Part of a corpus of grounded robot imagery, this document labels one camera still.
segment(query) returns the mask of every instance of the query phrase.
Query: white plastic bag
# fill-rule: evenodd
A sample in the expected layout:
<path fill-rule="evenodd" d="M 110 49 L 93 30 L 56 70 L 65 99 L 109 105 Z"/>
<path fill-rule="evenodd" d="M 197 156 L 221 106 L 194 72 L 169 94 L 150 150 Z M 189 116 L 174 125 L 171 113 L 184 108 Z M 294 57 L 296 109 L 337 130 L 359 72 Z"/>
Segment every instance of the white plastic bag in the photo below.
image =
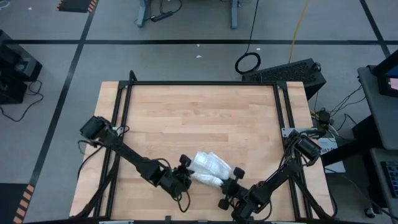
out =
<path fill-rule="evenodd" d="M 232 172 L 231 167 L 212 152 L 198 152 L 188 169 L 195 171 L 194 179 L 213 186 L 221 186 Z"/>

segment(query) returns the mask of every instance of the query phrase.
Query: black keyboard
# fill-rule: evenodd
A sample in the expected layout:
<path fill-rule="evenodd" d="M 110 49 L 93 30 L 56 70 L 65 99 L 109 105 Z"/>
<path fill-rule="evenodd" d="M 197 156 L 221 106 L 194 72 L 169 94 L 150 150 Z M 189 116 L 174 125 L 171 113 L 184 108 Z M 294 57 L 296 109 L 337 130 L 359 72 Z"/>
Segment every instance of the black keyboard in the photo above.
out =
<path fill-rule="evenodd" d="M 398 162 L 381 162 L 392 197 L 398 198 Z"/>
<path fill-rule="evenodd" d="M 249 76 L 249 81 L 258 81 L 260 76 L 263 81 L 301 81 L 304 84 L 312 83 L 316 80 L 314 71 L 308 63 L 291 63 L 283 67 L 268 68 L 260 70 Z"/>

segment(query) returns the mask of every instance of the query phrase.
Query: gray floor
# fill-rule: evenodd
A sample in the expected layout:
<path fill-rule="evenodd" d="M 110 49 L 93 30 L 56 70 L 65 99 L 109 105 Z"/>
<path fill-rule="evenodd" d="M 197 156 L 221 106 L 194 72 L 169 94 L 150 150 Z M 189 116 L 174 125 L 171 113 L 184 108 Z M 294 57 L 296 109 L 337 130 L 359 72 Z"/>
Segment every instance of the gray floor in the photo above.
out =
<path fill-rule="evenodd" d="M 291 40 L 304 0 L 262 0 L 253 39 Z M 398 40 L 394 23 L 398 3 L 394 0 L 367 0 L 381 34 L 386 40 Z M 0 29 L 13 39 L 78 40 L 87 14 L 57 12 L 58 1 L 12 0 L 0 11 Z M 170 4 L 177 6 L 176 0 Z M 134 25 L 138 1 L 100 0 L 88 40 L 162 40 L 162 39 L 248 39 L 255 1 L 244 1 L 239 8 L 239 28 L 231 30 L 229 4 L 216 0 L 183 0 L 182 10 L 157 23 Z M 154 1 L 153 14 L 158 14 Z M 377 40 L 357 0 L 310 1 L 297 35 L 298 40 Z M 44 85 L 44 101 L 30 109 L 20 123 L 0 116 L 0 182 L 27 183 L 43 145 L 63 83 L 75 54 L 76 45 L 23 45 L 44 66 L 39 80 Z M 93 114 L 103 81 L 126 79 L 133 69 L 140 80 L 240 80 L 234 71 L 235 61 L 247 45 L 85 45 L 55 130 L 26 222 L 66 218 L 76 187 L 76 173 L 82 160 L 76 142 L 79 128 Z M 391 52 L 396 45 L 388 46 Z M 250 51 L 262 57 L 261 68 L 287 63 L 290 45 L 252 45 Z M 356 69 L 377 64 L 385 58 L 379 45 L 296 45 L 294 61 L 313 58 L 322 65 L 327 84 L 318 94 L 317 110 L 329 110 L 359 86 Z M 243 61 L 242 69 L 253 66 Z M 361 99 L 358 92 L 352 101 Z M 26 97 L 22 105 L 5 106 L 7 113 L 18 117 L 34 101 Z M 314 99 L 309 101 L 314 107 Z M 349 106 L 333 117 L 336 126 L 343 113 L 361 121 L 370 112 L 366 102 Z M 350 138 L 353 124 L 347 122 L 340 134 Z M 345 161 L 348 175 L 358 169 L 355 159 Z M 385 216 L 368 219 L 363 208 L 369 202 L 355 189 L 335 176 L 328 177 L 342 220 L 389 223 Z"/>

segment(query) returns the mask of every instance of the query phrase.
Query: table leg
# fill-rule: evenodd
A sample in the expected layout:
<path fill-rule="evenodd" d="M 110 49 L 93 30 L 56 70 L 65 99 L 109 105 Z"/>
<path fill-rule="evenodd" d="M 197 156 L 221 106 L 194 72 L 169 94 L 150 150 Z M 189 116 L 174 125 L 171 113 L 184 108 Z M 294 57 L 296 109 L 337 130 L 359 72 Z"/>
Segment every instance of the table leg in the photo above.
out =
<path fill-rule="evenodd" d="M 147 17 L 147 13 L 149 12 L 151 0 L 139 0 L 139 13 L 136 21 L 136 25 L 138 27 L 143 27 L 145 23 L 145 18 Z"/>
<path fill-rule="evenodd" d="M 359 187 L 361 187 L 362 192 L 364 192 L 366 194 L 366 196 L 368 196 L 370 199 L 372 199 L 373 201 L 375 201 L 380 207 L 382 208 L 387 208 L 387 203 L 386 203 L 386 199 L 384 198 L 382 189 L 381 189 L 381 179 L 377 174 L 376 171 L 376 165 L 374 163 L 374 160 L 372 159 L 372 154 L 370 151 L 365 152 L 362 155 L 362 160 L 363 163 L 365 164 L 365 171 L 366 174 L 368 176 L 368 180 L 369 180 L 369 185 L 365 185 L 365 186 L 361 186 L 359 185 Z M 374 213 L 376 214 L 381 214 L 381 211 L 376 208 L 373 207 Z"/>
<path fill-rule="evenodd" d="M 231 29 L 238 28 L 238 0 L 231 1 Z"/>
<path fill-rule="evenodd" d="M 366 152 L 372 147 L 382 147 L 382 142 L 372 115 L 365 118 L 353 127 L 352 130 L 356 140 L 322 155 L 324 166 Z"/>

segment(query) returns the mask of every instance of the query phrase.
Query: wooden tabletop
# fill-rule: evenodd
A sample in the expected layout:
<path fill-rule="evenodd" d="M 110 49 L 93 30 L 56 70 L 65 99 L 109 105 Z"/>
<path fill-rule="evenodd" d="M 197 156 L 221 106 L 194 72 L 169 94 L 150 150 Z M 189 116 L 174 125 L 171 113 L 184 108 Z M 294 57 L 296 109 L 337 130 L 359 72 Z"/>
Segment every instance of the wooden tabletop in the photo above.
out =
<path fill-rule="evenodd" d="M 111 120 L 117 86 L 117 82 L 102 83 L 95 115 Z M 290 82 L 288 87 L 296 127 L 311 127 L 303 84 Z M 284 109 L 283 93 L 279 93 Z M 124 96 L 121 102 L 118 122 Z M 284 117 L 288 125 L 285 109 Z M 198 151 L 214 152 L 232 168 L 238 166 L 246 171 L 239 182 L 247 188 L 267 179 L 278 168 L 283 155 L 271 86 L 133 86 L 127 125 L 130 131 L 124 142 L 140 155 L 153 159 L 163 157 L 177 166 L 181 154 L 193 158 Z M 93 151 L 87 147 L 86 156 Z M 81 171 L 70 215 L 76 215 L 98 188 L 104 152 L 91 158 Z M 304 171 L 309 191 L 331 215 L 333 208 L 321 160 Z M 305 217 L 302 194 L 296 189 L 300 213 Z M 163 189 L 151 186 L 122 158 L 111 218 L 164 220 L 171 215 L 172 220 L 231 220 L 232 208 L 224 211 L 217 207 L 223 198 L 220 189 L 194 180 L 189 192 L 191 206 L 182 213 Z M 101 214 L 107 198 L 106 192 Z M 271 200 L 273 209 L 269 220 L 294 220 L 288 182 L 272 194 Z M 184 194 L 182 207 L 186 204 Z M 269 206 L 254 218 L 264 218 L 268 212 Z"/>

